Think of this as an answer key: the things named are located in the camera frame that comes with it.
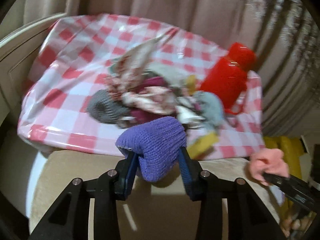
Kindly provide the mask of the red plastic thermos jug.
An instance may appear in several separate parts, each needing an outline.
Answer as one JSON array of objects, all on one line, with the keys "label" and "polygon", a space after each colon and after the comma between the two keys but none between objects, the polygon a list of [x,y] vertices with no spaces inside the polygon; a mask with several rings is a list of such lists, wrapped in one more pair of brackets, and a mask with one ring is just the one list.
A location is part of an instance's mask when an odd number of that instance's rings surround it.
[{"label": "red plastic thermos jug", "polygon": [[256,61],[255,53],[241,43],[234,43],[228,53],[221,57],[200,84],[200,90],[215,94],[222,102],[225,113],[238,115],[244,105],[237,110],[233,107],[242,92],[247,92],[248,72]]}]

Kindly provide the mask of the red white checkered tablecloth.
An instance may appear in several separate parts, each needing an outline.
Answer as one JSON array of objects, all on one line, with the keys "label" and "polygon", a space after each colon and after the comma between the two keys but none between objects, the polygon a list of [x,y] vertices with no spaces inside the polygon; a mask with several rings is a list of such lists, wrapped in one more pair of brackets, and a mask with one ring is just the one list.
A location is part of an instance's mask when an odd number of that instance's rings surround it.
[{"label": "red white checkered tablecloth", "polygon": [[225,51],[166,23],[109,14],[66,17],[53,25],[29,73],[30,88],[23,99],[18,135],[66,150],[120,155],[116,140],[128,128],[141,124],[130,113],[116,124],[100,123],[87,113],[87,104],[95,92],[106,90],[105,78],[113,73],[111,65],[117,58],[163,34],[167,37],[153,52],[144,80],[160,76],[175,95],[176,114],[167,116],[184,127],[186,146],[216,132],[219,141],[198,158],[247,157],[263,149],[261,80],[255,72],[248,73],[247,92],[240,94],[233,107],[237,110],[243,104],[242,112],[232,115],[224,110],[219,129],[208,130],[194,94],[201,91],[202,80]]}]

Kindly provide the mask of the yellow leather sofa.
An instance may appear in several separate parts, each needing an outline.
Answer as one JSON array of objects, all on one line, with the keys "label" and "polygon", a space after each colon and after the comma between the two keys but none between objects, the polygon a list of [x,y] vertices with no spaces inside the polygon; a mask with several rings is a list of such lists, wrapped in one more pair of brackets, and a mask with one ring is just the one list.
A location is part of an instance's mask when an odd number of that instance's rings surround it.
[{"label": "yellow leather sofa", "polygon": [[299,138],[263,137],[266,148],[277,148],[283,151],[284,161],[289,166],[289,171],[295,177],[302,179],[300,157],[305,154],[303,144]]}]

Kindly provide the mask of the purple knitted hat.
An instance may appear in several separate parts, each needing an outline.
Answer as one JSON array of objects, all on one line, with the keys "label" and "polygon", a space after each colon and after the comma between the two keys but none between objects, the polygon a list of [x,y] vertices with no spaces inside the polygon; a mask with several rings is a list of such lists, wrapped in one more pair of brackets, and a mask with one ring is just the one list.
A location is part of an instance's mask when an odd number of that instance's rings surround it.
[{"label": "purple knitted hat", "polygon": [[159,118],[125,130],[116,140],[124,156],[138,154],[139,172],[144,180],[155,183],[175,166],[179,149],[187,145],[182,124],[172,116]]}]

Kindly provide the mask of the light grey cloth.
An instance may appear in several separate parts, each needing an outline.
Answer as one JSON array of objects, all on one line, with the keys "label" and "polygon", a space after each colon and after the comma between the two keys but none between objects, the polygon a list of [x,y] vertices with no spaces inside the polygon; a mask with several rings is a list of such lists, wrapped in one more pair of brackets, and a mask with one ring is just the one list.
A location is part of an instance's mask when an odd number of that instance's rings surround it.
[{"label": "light grey cloth", "polygon": [[222,125],[225,114],[223,104],[218,96],[211,92],[197,91],[194,98],[200,106],[206,129],[215,131]]}]

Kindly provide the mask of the red white patterned cloth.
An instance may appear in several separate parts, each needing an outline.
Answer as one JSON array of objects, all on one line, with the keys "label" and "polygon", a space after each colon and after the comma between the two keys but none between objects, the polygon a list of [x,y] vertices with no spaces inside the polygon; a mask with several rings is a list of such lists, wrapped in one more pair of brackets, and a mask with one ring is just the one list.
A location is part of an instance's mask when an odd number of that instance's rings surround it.
[{"label": "red white patterned cloth", "polygon": [[105,78],[106,90],[114,101],[157,115],[176,114],[175,95],[164,85],[141,88],[145,70],[158,43],[166,34],[144,41],[127,50],[111,65],[113,70]]}]

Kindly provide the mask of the grey knitted hat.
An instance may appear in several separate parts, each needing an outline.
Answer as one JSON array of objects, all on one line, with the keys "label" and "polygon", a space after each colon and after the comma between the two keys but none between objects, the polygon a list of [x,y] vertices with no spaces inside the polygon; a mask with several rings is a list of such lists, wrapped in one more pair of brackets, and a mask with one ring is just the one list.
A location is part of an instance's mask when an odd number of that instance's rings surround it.
[{"label": "grey knitted hat", "polygon": [[92,95],[86,111],[92,118],[104,124],[116,124],[120,118],[130,113],[127,107],[114,101],[109,93],[102,89]]}]

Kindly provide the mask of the pink soft cloth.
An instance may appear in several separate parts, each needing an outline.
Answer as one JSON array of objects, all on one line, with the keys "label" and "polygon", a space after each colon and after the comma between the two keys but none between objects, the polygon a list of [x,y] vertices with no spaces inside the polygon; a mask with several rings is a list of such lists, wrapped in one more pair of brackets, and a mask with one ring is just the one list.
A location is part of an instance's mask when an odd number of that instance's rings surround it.
[{"label": "pink soft cloth", "polygon": [[264,186],[269,185],[263,176],[264,173],[289,178],[289,166],[283,156],[283,151],[277,148],[264,148],[252,154],[248,165],[251,177]]}]

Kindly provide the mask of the maroon cloth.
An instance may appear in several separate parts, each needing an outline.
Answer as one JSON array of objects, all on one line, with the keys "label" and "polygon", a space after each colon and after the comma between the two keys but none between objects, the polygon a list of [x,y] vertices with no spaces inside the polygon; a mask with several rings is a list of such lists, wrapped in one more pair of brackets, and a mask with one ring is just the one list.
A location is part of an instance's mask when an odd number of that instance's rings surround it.
[{"label": "maroon cloth", "polygon": [[162,77],[151,77],[143,81],[132,94],[130,114],[137,124],[143,124],[167,115],[174,110],[167,104],[168,88]]}]

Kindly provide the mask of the yellow sponge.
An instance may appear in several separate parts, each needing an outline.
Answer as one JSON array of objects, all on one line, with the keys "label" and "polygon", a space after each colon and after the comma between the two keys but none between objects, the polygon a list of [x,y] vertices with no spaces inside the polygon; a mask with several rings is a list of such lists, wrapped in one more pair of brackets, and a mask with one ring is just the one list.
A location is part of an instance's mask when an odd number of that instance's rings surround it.
[{"label": "yellow sponge", "polygon": [[199,156],[207,152],[215,143],[219,141],[216,132],[209,132],[197,138],[191,145],[187,147],[189,157],[197,159]]}]

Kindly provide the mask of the beige patterned curtain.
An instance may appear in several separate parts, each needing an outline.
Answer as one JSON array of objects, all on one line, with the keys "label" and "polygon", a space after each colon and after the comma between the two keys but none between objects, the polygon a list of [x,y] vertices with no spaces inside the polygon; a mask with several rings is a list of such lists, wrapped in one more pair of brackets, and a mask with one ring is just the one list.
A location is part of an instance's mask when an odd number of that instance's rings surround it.
[{"label": "beige patterned curtain", "polygon": [[175,25],[257,55],[265,135],[319,134],[319,18],[302,0],[26,0],[23,22],[69,10]]}]

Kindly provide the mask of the cream wooden furniture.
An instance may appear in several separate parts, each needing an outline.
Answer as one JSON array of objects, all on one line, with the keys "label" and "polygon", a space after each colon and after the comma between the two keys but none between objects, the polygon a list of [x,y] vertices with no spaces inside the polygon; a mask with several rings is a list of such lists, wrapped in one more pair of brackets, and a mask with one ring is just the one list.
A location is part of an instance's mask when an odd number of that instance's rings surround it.
[{"label": "cream wooden furniture", "polygon": [[7,104],[6,119],[16,125],[21,112],[25,81],[49,28],[65,12],[28,23],[1,40],[1,95]]}]

